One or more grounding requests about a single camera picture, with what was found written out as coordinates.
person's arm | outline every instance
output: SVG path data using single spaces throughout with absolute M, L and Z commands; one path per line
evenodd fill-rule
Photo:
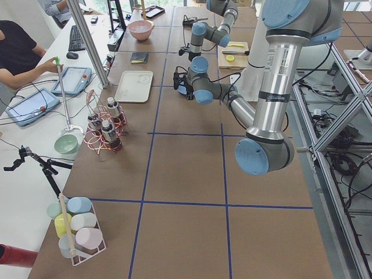
M 52 4 L 51 0 L 38 0 L 38 2 L 48 16 L 59 15 L 68 9 L 66 0 L 62 0 L 58 4 Z
M 12 89 L 18 89 L 38 78 L 41 74 L 46 71 L 52 73 L 58 73 L 57 65 L 53 63 L 55 58 L 50 58 L 48 61 L 37 66 L 35 69 L 27 71 L 25 73 L 20 73 L 17 75 L 12 75 L 10 71 L 6 69 L 0 69 L 0 82 L 4 83 L 6 86 Z
M 61 12 L 64 9 L 68 8 L 66 0 L 62 0 L 57 4 L 58 10 Z
M 44 48 L 42 48 L 40 45 L 36 45 L 32 51 L 39 57 L 43 57 L 45 54 L 46 54 L 46 50 Z

white desk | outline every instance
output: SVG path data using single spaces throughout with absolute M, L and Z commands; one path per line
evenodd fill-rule
M 90 24 L 91 16 L 86 16 L 89 30 L 93 37 L 97 51 L 102 62 L 105 61 L 106 55 L 109 54 L 107 42 L 109 40 L 110 20 L 108 16 L 99 16 L 99 21 L 96 25 Z M 61 31 L 60 35 L 53 42 L 48 52 L 41 59 L 40 63 L 58 56 L 64 66 L 81 66 L 91 67 L 92 72 L 95 70 L 89 59 L 87 51 L 79 51 L 77 60 L 66 58 L 66 53 L 69 45 L 70 28 L 74 24 L 71 19 L 66 27 Z M 94 89 L 99 95 L 101 94 L 101 85 L 98 77 L 94 74 L 94 79 L 86 88 L 86 91 Z M 46 73 L 39 77 L 36 81 L 57 79 L 55 73 Z M 46 83 L 37 85 L 38 88 L 45 87 L 51 89 L 54 83 Z M 36 92 L 36 88 L 28 87 L 21 90 L 18 95 L 29 96 Z M 74 116 L 85 105 L 86 94 L 81 93 L 74 99 L 68 101 L 70 116 Z M 18 102 L 20 99 L 14 99 L 11 104 Z M 63 104 L 61 103 L 53 111 L 65 113 Z M 87 127 L 88 109 L 85 107 L 71 121 L 73 124 Z M 0 117 L 0 124 L 11 123 L 6 113 Z M 3 132 L 1 137 L 3 140 L 15 144 L 29 146 L 31 150 L 38 155 L 45 155 L 54 158 L 74 159 L 73 155 L 61 155 L 54 150 L 54 142 L 59 136 L 59 132 L 67 127 L 66 118 L 58 113 L 47 113 L 44 117 L 36 120 L 34 123 L 25 127 L 19 127 L 12 123 L 0 126 L 0 131 Z M 83 135 L 75 130 L 73 134 L 78 137 L 79 142 L 82 142 Z M 31 157 L 26 157 L 26 162 L 23 163 L 15 171 L 3 171 L 4 166 L 11 166 L 13 161 L 19 158 L 18 150 L 15 147 L 5 144 L 0 141 L 0 242 L 2 244 L 16 246 L 32 251 L 39 251 L 45 232 L 48 228 L 50 218 L 46 214 L 46 208 L 49 204 L 56 202 L 57 198 L 53 189 L 45 178 L 41 167 Z M 59 172 L 57 176 L 53 176 L 57 185 L 62 190 L 65 186 L 70 170 L 55 167 Z M 12 267 L 0 265 L 0 278 L 24 279 L 28 277 L 30 269 L 23 267 Z

person's hand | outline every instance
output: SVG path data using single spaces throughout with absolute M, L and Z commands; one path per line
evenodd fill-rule
M 50 58 L 49 60 L 45 61 L 41 66 L 43 67 L 45 71 L 50 71 L 52 73 L 58 73 L 58 68 L 57 68 L 57 65 L 53 63 L 54 61 L 55 61 L 55 57 Z

pink bowl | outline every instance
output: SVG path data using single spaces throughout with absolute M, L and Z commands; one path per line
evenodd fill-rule
M 138 20 L 128 25 L 130 34 L 139 41 L 147 40 L 153 28 L 153 22 L 150 20 Z

white bottle cap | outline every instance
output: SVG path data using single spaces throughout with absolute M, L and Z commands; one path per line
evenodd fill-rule
M 109 103 L 110 105 L 112 105 L 113 103 L 115 103 L 114 98 L 112 98 L 112 97 L 108 97 L 108 98 L 107 98 L 107 103 Z
M 104 126 L 104 127 L 109 127 L 110 126 L 110 122 L 108 121 L 108 120 L 104 120 L 103 122 L 102 122 L 102 126 Z

